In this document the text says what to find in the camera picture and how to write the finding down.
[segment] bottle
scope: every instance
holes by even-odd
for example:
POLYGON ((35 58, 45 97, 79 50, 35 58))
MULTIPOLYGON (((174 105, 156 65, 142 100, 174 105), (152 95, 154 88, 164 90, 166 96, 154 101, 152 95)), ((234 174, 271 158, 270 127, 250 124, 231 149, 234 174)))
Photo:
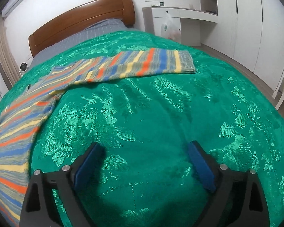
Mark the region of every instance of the bottle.
POLYGON ((160 7, 164 7, 164 1, 163 0, 160 0, 160 7))

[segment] beige curtain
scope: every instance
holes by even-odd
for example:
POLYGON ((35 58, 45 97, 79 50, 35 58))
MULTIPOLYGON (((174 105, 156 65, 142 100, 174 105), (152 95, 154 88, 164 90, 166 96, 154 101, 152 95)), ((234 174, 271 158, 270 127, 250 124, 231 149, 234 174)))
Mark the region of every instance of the beige curtain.
POLYGON ((8 46, 3 18, 0 15, 0 64, 12 86, 20 79, 18 66, 8 46))

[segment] white wardrobe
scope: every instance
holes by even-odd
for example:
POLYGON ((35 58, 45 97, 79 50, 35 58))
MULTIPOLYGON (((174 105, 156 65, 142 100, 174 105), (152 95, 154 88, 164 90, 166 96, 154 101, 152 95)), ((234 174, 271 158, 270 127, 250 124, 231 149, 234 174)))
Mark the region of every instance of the white wardrobe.
POLYGON ((284 77, 284 7, 279 0, 217 0, 218 23, 201 25, 201 43, 239 62, 275 94, 284 77))

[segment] gray pillow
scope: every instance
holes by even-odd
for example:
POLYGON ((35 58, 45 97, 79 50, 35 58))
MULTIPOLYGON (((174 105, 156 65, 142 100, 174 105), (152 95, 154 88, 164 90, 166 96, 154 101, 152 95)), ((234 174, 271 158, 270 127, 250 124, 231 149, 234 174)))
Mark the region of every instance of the gray pillow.
POLYGON ((40 51, 38 54, 35 55, 29 69, 43 63, 46 60, 49 60, 57 54, 60 54, 63 51, 68 50, 71 47, 76 46, 77 44, 84 42, 88 39, 121 30, 127 30, 127 28, 119 19, 106 19, 100 21, 96 24, 89 26, 83 31, 80 31, 70 37, 67 37, 66 39, 63 39, 62 41, 40 51))

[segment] yellow stripe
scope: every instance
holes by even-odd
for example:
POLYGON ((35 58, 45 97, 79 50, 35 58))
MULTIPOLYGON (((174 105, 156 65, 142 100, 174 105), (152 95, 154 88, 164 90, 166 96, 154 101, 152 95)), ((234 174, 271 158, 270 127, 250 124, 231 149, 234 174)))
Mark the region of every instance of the yellow stripe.
POLYGON ((131 70, 132 70, 132 68, 133 68, 133 64, 134 64, 135 62, 137 62, 137 61, 140 59, 140 57, 141 57, 141 55, 142 55, 143 53, 144 53, 144 51, 140 51, 140 52, 136 55, 136 57, 133 59, 132 62, 127 63, 126 70, 125 70, 124 73, 121 73, 121 74, 120 74, 120 78, 125 78, 125 77, 126 77, 126 74, 129 73, 129 72, 131 72, 131 70))
POLYGON ((9 172, 18 172, 23 173, 28 170, 28 162, 25 162, 23 165, 0 165, 0 170, 9 171, 9 172))
POLYGON ((179 57, 179 51, 175 50, 174 54, 175 54, 175 59, 176 59, 176 69, 175 69, 175 72, 179 73, 182 70, 181 63, 180 63, 180 57, 179 57))
POLYGON ((104 62, 104 63, 99 67, 99 69, 103 68, 106 63, 107 63, 107 62, 104 62))
POLYGON ((27 111, 27 110, 30 109, 32 106, 27 107, 27 108, 24 108, 24 109, 21 109, 20 111, 16 112, 13 116, 9 117, 9 118, 8 118, 7 120, 5 120, 2 124, 0 124, 0 126, 4 125, 6 122, 8 122, 9 120, 11 120, 13 117, 17 116, 18 114, 27 111))
POLYGON ((18 127, 17 129, 14 129, 12 132, 6 133, 5 135, 1 136, 1 137, 0 137, 0 141, 1 141, 2 139, 4 139, 4 138, 10 136, 10 135, 13 135, 13 134, 17 133, 18 131, 20 131, 20 130, 22 130, 22 129, 24 129, 24 128, 27 128, 27 127, 29 127, 29 126, 37 125, 40 121, 42 121, 43 119, 46 119, 46 118, 47 118, 47 117, 43 117, 43 118, 41 118, 40 120, 31 121, 31 122, 29 122, 29 123, 27 123, 27 124, 25 124, 25 125, 22 125, 21 127, 18 127))
POLYGON ((43 86, 41 86, 40 88, 33 90, 31 93, 33 93, 34 91, 37 91, 37 90, 39 90, 39 89, 42 89, 42 88, 44 88, 44 87, 46 87, 46 86, 48 86, 48 85, 51 85, 51 84, 53 84, 53 83, 60 82, 60 81, 62 81, 62 80, 64 80, 64 79, 70 78, 71 76, 73 76, 74 74, 76 74, 77 72, 79 72, 80 70, 82 70, 84 67, 86 67, 87 65, 89 65, 90 62, 91 62, 91 60, 92 60, 92 59, 90 59, 87 63, 85 63, 83 66, 81 66, 78 70, 76 70, 76 71, 73 72, 72 74, 70 74, 70 75, 68 75, 68 76, 66 76, 66 77, 64 77, 64 78, 58 79, 57 81, 50 82, 50 83, 48 83, 47 85, 43 85, 43 86))
POLYGON ((63 72, 65 69, 68 69, 68 68, 71 68, 73 65, 71 65, 71 66, 68 66, 68 67, 65 67, 63 70, 61 70, 61 71, 58 71, 58 72, 52 72, 52 74, 56 74, 56 73, 59 73, 59 72, 63 72))
POLYGON ((49 93, 49 95, 56 95, 56 94, 60 94, 60 93, 63 93, 64 92, 64 90, 63 89, 59 89, 59 90, 54 90, 54 91, 52 91, 52 92, 50 92, 49 93))
POLYGON ((14 213, 7 205, 5 205, 5 203, 4 203, 1 199, 0 199, 0 202, 1 202, 1 204, 6 208, 6 210, 8 210, 8 211, 10 212, 10 214, 11 214, 14 218, 20 220, 20 216, 17 215, 16 213, 14 213))
POLYGON ((93 73, 93 71, 90 71, 90 72, 87 74, 87 76, 86 76, 85 80, 90 79, 90 77, 91 77, 92 73, 93 73))

